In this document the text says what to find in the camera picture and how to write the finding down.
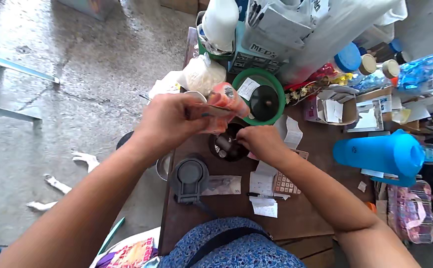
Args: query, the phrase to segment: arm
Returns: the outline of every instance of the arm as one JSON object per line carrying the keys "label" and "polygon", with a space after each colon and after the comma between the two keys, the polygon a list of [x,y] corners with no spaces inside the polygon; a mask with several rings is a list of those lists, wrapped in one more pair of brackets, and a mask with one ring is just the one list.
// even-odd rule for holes
{"label": "arm", "polygon": [[301,189],[334,228],[351,267],[420,267],[389,226],[338,181],[288,149],[276,128],[247,127],[237,139]]}
{"label": "arm", "polygon": [[145,169],[208,124],[185,119],[191,102],[156,96],[132,137],[5,250],[0,267],[88,267]]}

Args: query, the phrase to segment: bag strap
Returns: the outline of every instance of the bag strap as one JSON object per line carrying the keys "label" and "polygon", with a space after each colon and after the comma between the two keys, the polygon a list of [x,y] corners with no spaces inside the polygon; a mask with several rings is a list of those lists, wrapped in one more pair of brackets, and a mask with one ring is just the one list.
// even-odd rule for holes
{"label": "bag strap", "polygon": [[233,242],[234,240],[237,240],[249,234],[260,234],[266,237],[269,241],[273,241],[273,238],[270,235],[268,235],[266,232],[263,232],[255,228],[238,227],[234,229],[229,229],[215,235],[212,239],[208,240],[204,245],[202,245],[201,248],[189,260],[188,264],[185,267],[190,268],[192,265],[196,264],[203,257],[211,253],[213,250],[221,246],[225,246]]}

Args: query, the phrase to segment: metal bowl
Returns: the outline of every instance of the metal bowl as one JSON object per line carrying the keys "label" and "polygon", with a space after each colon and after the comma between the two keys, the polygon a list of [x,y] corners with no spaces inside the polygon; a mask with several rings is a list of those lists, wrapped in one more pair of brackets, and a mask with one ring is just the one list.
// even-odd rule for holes
{"label": "metal bowl", "polygon": [[155,165],[155,170],[157,171],[157,174],[164,181],[167,181],[171,156],[172,153],[162,156],[159,160],[157,160],[157,164]]}

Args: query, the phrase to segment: white bottle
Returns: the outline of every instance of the white bottle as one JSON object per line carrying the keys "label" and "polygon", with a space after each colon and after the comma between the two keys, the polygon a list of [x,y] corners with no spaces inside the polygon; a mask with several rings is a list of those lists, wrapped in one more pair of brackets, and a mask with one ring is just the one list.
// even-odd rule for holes
{"label": "white bottle", "polygon": [[239,10],[235,0],[210,0],[202,28],[208,41],[219,50],[233,51]]}

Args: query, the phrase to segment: blue water jug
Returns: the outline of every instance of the blue water jug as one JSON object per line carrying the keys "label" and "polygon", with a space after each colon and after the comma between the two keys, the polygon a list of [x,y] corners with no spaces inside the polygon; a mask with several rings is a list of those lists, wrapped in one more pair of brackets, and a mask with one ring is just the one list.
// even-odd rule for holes
{"label": "blue water jug", "polygon": [[389,136],[346,139],[336,142],[332,150],[334,159],[354,168],[391,173],[395,179],[371,179],[378,182],[410,187],[422,168],[425,153],[420,143],[399,129]]}

